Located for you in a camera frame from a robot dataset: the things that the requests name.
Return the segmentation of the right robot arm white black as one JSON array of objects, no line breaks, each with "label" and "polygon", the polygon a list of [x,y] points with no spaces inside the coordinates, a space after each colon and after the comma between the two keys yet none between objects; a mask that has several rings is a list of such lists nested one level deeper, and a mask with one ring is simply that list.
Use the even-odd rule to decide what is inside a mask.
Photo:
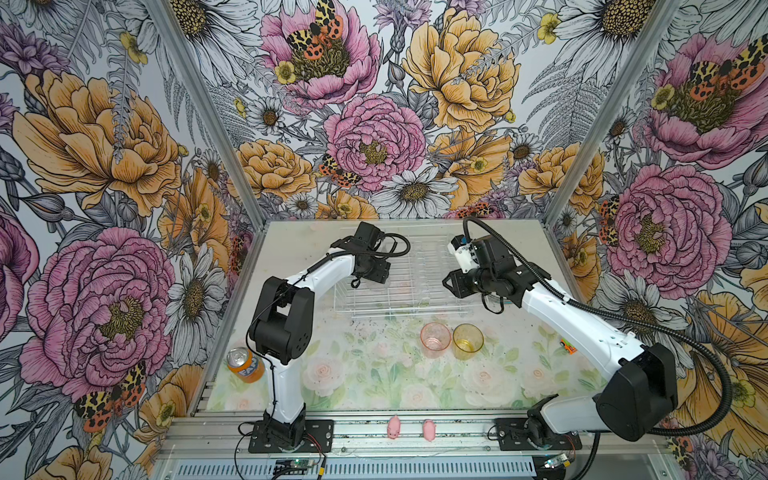
[{"label": "right robot arm white black", "polygon": [[459,267],[443,285],[462,299],[491,295],[535,316],[576,348],[605,379],[602,391],[578,397],[551,394],[527,412],[529,441],[544,447],[571,432],[609,432],[626,441],[649,434],[677,403],[675,358],[580,309],[538,265],[513,256],[492,235],[455,236],[448,245]]}]

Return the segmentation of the pink glass cup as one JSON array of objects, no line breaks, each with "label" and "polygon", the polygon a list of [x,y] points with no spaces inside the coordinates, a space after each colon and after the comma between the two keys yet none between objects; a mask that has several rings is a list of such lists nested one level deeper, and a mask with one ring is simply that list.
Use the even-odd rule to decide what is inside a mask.
[{"label": "pink glass cup", "polygon": [[443,323],[431,322],[420,331],[422,354],[429,359],[443,356],[452,343],[452,331]]}]

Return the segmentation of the yellow glass cup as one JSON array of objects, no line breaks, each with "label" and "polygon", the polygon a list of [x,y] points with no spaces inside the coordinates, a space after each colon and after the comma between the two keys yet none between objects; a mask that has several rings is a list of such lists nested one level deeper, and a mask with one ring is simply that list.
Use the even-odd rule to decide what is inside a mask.
[{"label": "yellow glass cup", "polygon": [[482,331],[470,323],[458,325],[452,334],[452,351],[458,360],[469,360],[482,350],[485,338]]}]

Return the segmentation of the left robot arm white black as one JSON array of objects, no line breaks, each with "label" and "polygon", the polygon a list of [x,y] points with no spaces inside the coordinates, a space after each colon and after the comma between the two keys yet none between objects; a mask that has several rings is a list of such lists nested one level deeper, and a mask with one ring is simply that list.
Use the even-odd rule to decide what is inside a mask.
[{"label": "left robot arm white black", "polygon": [[306,425],[299,359],[311,343],[316,301],[342,280],[350,279],[352,288],[363,280],[384,284],[390,260],[410,251],[411,242],[402,235],[361,222],[307,268],[264,281],[246,336],[249,350],[268,367],[269,404],[251,441],[258,452],[296,450],[314,438]]}]

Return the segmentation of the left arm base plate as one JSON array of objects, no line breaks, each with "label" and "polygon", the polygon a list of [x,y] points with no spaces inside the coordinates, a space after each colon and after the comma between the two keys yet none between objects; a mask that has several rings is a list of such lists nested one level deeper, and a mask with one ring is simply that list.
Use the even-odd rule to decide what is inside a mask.
[{"label": "left arm base plate", "polygon": [[250,434],[251,454],[330,453],[334,440],[333,420],[297,420],[294,424],[258,421]]}]

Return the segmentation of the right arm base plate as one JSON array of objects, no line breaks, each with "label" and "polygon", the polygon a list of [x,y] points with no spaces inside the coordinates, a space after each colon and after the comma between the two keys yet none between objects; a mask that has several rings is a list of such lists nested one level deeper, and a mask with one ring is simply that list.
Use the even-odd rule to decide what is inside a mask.
[{"label": "right arm base plate", "polygon": [[578,434],[553,433],[532,418],[497,418],[492,431],[501,451],[578,451],[583,448]]}]

